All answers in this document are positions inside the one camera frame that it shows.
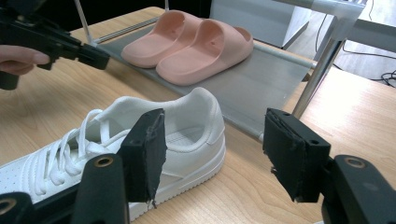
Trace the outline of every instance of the wooden table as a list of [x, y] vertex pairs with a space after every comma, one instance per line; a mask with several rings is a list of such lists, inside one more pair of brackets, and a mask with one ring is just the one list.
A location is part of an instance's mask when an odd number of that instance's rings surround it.
[[[110, 34], [159, 15], [149, 8], [91, 26]], [[85, 39], [83, 31], [73, 36]], [[285, 105], [291, 112], [302, 83]], [[350, 154], [373, 163], [396, 187], [396, 91], [331, 70], [301, 120], [329, 143], [331, 156]], [[51, 71], [35, 69], [15, 91], [0, 91], [0, 165], [34, 152], [79, 127], [94, 108], [130, 95], [175, 100], [176, 93], [130, 67], [111, 61], [106, 71], [60, 59]], [[270, 173], [262, 143], [226, 124], [226, 161], [204, 184], [159, 205], [135, 223], [314, 223], [320, 203], [293, 203]]]

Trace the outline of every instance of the white sneaker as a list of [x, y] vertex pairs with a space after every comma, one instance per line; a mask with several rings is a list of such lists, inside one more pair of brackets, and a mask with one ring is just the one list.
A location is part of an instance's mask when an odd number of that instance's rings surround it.
[[[191, 189], [216, 174], [224, 161], [224, 121], [216, 98], [203, 88], [175, 101], [150, 102], [121, 97], [105, 109], [94, 109], [79, 129], [38, 151], [0, 167], [0, 194], [22, 191], [38, 203], [79, 183], [85, 163], [116, 153], [122, 140], [144, 113], [165, 111], [166, 162], [156, 203]], [[130, 203], [131, 220], [148, 210]]]

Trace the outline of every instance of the sneaker sole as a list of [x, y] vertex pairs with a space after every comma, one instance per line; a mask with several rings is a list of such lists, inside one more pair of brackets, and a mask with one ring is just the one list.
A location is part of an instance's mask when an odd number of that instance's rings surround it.
[[[222, 167], [225, 158], [225, 140], [223, 136], [223, 142], [219, 153], [206, 165], [196, 170], [194, 173], [178, 180], [172, 185], [166, 186], [157, 192], [155, 197], [156, 204], [166, 202], [169, 199], [176, 197], [177, 195], [192, 189], [213, 177]], [[146, 203], [129, 203], [129, 213], [131, 221], [134, 221], [138, 217], [145, 214], [147, 211], [152, 209], [152, 204]]]

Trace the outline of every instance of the shoelace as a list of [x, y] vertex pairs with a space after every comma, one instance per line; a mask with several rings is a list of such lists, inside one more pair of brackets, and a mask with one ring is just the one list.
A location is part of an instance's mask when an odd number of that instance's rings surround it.
[[[82, 172], [83, 166], [77, 165], [82, 160], [87, 160], [88, 153], [103, 154], [106, 148], [101, 145], [90, 142], [85, 138], [87, 124], [92, 117], [101, 113], [102, 110], [94, 109], [88, 113], [83, 120], [79, 129], [73, 129], [64, 137], [47, 147], [43, 148], [35, 158], [37, 161], [34, 190], [36, 195], [44, 195], [47, 193], [46, 180], [50, 180], [54, 186], [60, 186], [66, 181], [65, 176], [79, 175]], [[76, 141], [78, 142], [78, 156], [72, 155], [71, 148], [68, 141], [70, 136], [76, 134]], [[109, 139], [108, 122], [100, 124], [101, 142]]]

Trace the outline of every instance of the finger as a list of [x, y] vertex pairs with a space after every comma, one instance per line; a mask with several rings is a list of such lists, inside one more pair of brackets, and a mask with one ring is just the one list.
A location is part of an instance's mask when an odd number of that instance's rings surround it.
[[50, 57], [35, 49], [28, 49], [20, 46], [0, 45], [0, 63], [5, 61], [46, 64], [50, 62]]
[[33, 68], [35, 68], [35, 66], [29, 63], [19, 63], [13, 61], [0, 63], [0, 71], [17, 76], [24, 75], [30, 72]]

